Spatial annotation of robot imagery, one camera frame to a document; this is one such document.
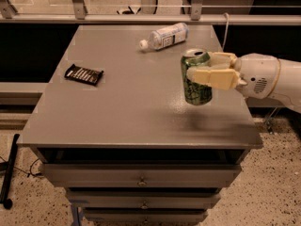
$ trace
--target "speckled floor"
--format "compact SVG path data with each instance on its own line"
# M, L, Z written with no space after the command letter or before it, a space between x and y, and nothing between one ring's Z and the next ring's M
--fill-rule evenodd
M301 128L295 115L288 111L277 116L274 135L267 132L263 119L254 115L264 147L251 151L242 163L243 171L221 191L221 200L198 226L301 225ZM1 114L0 155L5 159L13 135L21 132L26 118L28 114ZM35 159L30 150L21 148L16 167L28 171ZM35 165L33 171L37 172L38 167ZM13 207L6 210L0 206L0 225L71 225L71 206L64 194L64 189L54 188L44 178L27 177L15 170L9 192ZM82 225L129 224L97 224L83 218Z

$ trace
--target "green can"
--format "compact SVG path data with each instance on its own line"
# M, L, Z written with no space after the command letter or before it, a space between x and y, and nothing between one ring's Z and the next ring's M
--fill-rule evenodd
M192 66L210 66L210 56L203 49L188 49L182 56L182 81L185 100L191 105L205 105L213 98L211 87L191 82L187 77L187 70Z

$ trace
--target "plastic bottle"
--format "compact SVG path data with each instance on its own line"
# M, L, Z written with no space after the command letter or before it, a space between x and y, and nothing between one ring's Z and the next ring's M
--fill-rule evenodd
M150 33L148 40L140 42L140 48L147 50L149 48L160 50L175 43L185 41L188 36L188 26L185 23L178 23L167 26Z

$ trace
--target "table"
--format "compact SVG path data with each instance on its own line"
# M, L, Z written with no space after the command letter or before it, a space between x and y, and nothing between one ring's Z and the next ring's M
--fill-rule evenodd
M87 219L203 221L262 147L238 91L213 90L201 106L184 100L182 53L221 51L213 28L189 25L186 42L141 52L139 41L160 27L79 26L18 139ZM73 63L104 76L96 87L66 80Z

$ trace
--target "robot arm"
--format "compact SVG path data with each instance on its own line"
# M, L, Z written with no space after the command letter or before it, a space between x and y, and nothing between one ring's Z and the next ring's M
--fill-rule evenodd
M237 89L246 98L272 98L301 113L301 63L274 56L209 53L211 67L192 67L187 78L215 89Z

